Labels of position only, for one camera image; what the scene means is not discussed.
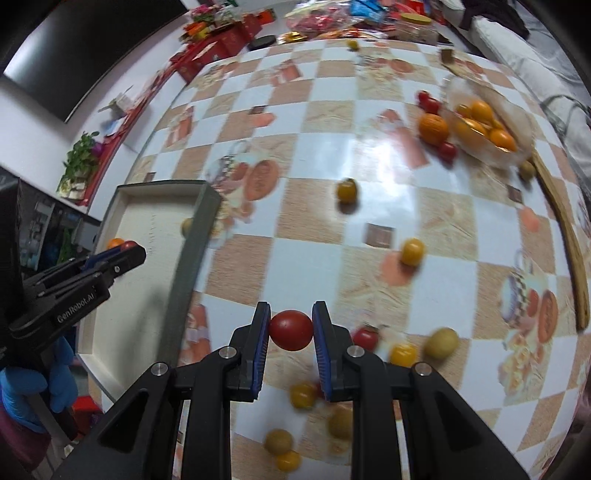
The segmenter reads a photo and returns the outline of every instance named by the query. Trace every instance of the snack package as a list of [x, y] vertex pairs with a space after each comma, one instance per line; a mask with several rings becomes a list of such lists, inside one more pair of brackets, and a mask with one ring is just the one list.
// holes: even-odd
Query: snack package
[[386, 10], [377, 0], [352, 0], [349, 13], [353, 17], [380, 24], [384, 20]]
[[355, 21], [349, 15], [349, 0], [310, 0], [295, 6], [285, 16], [287, 27], [313, 38], [321, 33], [350, 27]]

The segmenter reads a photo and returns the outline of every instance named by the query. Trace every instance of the red cherry tomato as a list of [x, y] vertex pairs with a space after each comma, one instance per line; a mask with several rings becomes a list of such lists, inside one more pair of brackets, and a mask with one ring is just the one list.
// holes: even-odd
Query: red cherry tomato
[[426, 90], [419, 90], [417, 92], [417, 100], [419, 104], [423, 103], [425, 100], [431, 98], [431, 95]]
[[297, 310], [279, 312], [269, 324], [269, 336], [279, 348], [295, 352], [310, 343], [314, 335], [312, 320]]
[[353, 343], [369, 352], [373, 352], [379, 342], [378, 330], [370, 325], [364, 325], [353, 334]]
[[121, 244], [121, 251], [125, 251], [125, 250], [129, 250], [132, 247], [137, 247], [137, 242], [134, 242], [133, 240], [127, 240], [126, 242]]
[[439, 112], [439, 107], [441, 103], [435, 98], [428, 98], [424, 102], [421, 102], [420, 107], [425, 110], [427, 113], [432, 113], [433, 115], [437, 115]]
[[457, 148], [453, 143], [443, 142], [437, 149], [439, 159], [446, 165], [453, 165], [453, 159], [456, 158]]

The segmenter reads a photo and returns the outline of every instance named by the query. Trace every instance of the clear plastic container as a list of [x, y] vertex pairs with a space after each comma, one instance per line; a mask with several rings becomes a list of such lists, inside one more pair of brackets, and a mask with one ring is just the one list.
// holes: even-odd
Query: clear plastic container
[[396, 22], [395, 38], [401, 41], [437, 45], [438, 33], [429, 17], [419, 14], [401, 14]]
[[[520, 165], [531, 157], [534, 136], [531, 120], [525, 110], [514, 105], [487, 85], [460, 77], [448, 78], [443, 85], [443, 107], [440, 115], [460, 147], [483, 163], [495, 168]], [[480, 132], [471, 129], [455, 110], [458, 105], [471, 105], [475, 100], [488, 103], [517, 143], [517, 151], [499, 148]]]

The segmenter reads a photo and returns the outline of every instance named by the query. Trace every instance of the green plant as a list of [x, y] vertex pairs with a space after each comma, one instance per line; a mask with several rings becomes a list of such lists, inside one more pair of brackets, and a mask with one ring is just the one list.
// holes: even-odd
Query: green plant
[[67, 153], [67, 160], [64, 162], [66, 171], [61, 181], [76, 181], [79, 178], [89, 178], [98, 168], [98, 158], [92, 153], [92, 147], [95, 146], [95, 139], [99, 133], [82, 132], [82, 136], [76, 142], [72, 149]]

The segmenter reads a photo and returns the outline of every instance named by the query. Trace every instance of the metal screw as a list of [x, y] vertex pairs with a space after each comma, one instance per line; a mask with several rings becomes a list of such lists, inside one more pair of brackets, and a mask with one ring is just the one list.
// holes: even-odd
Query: metal screw
[[427, 377], [427, 376], [431, 375], [431, 372], [433, 371], [433, 369], [431, 368], [431, 365], [426, 364], [425, 362], [421, 362], [419, 364], [416, 364], [414, 366], [414, 369], [421, 377]]
[[233, 346], [223, 346], [220, 348], [220, 356], [222, 358], [232, 358], [236, 353], [237, 351]]
[[360, 356], [364, 355], [365, 350], [363, 350], [359, 345], [351, 345], [350, 347], [347, 347], [347, 353], [353, 358], [359, 358]]
[[156, 375], [156, 377], [160, 377], [164, 375], [168, 371], [168, 365], [164, 362], [158, 362], [157, 364], [152, 365], [150, 368], [152, 375]]

